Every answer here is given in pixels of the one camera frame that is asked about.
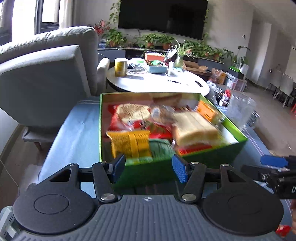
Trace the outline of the red yellow striped snack bag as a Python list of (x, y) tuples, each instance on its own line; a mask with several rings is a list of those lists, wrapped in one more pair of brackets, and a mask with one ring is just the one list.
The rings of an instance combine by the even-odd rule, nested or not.
[(198, 143), (198, 144), (194, 144), (194, 145), (190, 145), (190, 146), (186, 146), (186, 147), (178, 147), (177, 153), (179, 155), (186, 155), (186, 154), (199, 152), (199, 151), (211, 149), (211, 148), (212, 148), (211, 145), (204, 144), (204, 143)]

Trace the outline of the orange box on table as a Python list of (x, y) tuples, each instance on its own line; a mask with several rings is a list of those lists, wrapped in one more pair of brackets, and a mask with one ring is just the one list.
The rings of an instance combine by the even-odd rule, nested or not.
[(163, 62), (165, 59), (165, 56), (163, 56), (162, 54), (159, 53), (145, 53), (145, 60), (146, 61), (161, 61)]

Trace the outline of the light blue tray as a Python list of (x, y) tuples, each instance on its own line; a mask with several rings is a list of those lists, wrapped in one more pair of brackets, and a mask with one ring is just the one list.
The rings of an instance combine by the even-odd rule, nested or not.
[(149, 66), (149, 73), (152, 74), (165, 74), (167, 72), (167, 67), (164, 66)]

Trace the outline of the tall potted plant white pot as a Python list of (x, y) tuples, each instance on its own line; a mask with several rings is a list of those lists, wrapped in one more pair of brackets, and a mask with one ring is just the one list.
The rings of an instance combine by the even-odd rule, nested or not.
[(248, 64), (248, 59), (246, 56), (239, 56), (240, 50), (246, 49), (247, 53), (251, 51), (248, 47), (245, 46), (238, 46), (237, 49), (238, 50), (236, 54), (234, 54), (230, 50), (227, 51), (227, 56), (231, 60), (231, 66), (229, 68), (235, 72), (239, 72), (240, 68)]

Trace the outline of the red rice cracker bag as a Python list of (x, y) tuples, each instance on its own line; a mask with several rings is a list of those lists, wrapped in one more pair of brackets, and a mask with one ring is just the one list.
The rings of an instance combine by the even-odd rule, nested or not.
[(109, 131), (133, 131), (145, 128), (151, 118), (151, 109), (148, 105), (123, 103), (109, 105), (108, 111), (112, 114)]

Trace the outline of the orange bread roll packet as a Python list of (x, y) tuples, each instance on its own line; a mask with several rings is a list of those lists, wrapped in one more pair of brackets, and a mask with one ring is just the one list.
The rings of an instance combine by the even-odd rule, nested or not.
[(213, 108), (210, 104), (200, 100), (195, 111), (215, 126), (220, 126), (225, 118), (224, 115)]

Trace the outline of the brown mushroom snack bag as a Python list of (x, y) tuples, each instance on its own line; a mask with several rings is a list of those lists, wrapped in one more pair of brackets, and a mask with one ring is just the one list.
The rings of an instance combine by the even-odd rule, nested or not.
[(152, 120), (163, 126), (174, 123), (175, 108), (181, 99), (182, 95), (180, 93), (153, 98), (153, 104), (150, 105)]

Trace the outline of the clear glass mug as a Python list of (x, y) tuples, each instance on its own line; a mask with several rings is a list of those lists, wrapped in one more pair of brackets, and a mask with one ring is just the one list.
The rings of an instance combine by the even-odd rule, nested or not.
[(226, 116), (240, 130), (242, 130), (255, 110), (256, 102), (241, 93), (232, 94), (227, 106)]

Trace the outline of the yellow barcode snack packet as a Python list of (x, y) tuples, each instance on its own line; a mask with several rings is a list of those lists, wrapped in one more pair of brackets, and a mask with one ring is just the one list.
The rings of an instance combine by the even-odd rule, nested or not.
[(126, 158), (152, 157), (149, 147), (148, 130), (138, 131), (108, 131), (107, 137), (111, 140), (112, 156), (124, 154)]

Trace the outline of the white round coffee table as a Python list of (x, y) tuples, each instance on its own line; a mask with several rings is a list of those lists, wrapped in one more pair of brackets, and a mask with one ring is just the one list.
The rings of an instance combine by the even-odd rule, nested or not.
[(119, 92), (135, 93), (199, 93), (206, 96), (210, 87), (201, 77), (189, 72), (175, 72), (173, 76), (167, 74), (127, 73), (125, 77), (116, 77), (114, 68), (110, 68), (106, 75), (108, 84)]

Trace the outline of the green snack bag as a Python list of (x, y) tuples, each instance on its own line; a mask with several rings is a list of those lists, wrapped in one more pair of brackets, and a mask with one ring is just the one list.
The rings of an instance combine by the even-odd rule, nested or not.
[(166, 139), (151, 138), (149, 139), (149, 147), (152, 155), (151, 157), (130, 158), (126, 160), (126, 164), (139, 165), (170, 160), (175, 154), (174, 149), (171, 147), (171, 143)]

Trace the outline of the red monkey snack bag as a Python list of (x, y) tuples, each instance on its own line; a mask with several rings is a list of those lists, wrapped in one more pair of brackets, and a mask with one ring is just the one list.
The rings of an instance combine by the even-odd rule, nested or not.
[(158, 125), (157, 123), (150, 123), (147, 130), (150, 131), (149, 138), (167, 140), (171, 140), (173, 138), (171, 125)]

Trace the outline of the potted green plant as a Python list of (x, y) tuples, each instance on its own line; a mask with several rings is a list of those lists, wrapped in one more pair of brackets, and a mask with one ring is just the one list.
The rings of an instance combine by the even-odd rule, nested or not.
[(102, 37), (106, 39), (107, 44), (111, 48), (123, 46), (127, 41), (127, 38), (117, 29), (110, 29)]

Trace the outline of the clear toast bread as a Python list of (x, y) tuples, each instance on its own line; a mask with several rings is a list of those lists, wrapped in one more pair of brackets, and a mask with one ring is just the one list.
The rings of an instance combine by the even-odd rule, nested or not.
[(194, 111), (174, 114), (172, 135), (179, 147), (200, 143), (218, 145), (220, 142), (223, 142), (221, 132), (203, 116)]

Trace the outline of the clear storage bin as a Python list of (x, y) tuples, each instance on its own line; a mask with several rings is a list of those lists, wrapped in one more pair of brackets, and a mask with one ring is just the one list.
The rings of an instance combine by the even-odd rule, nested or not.
[(247, 86), (247, 80), (236, 78), (227, 72), (225, 85), (231, 90), (243, 92), (245, 90), (245, 87)]

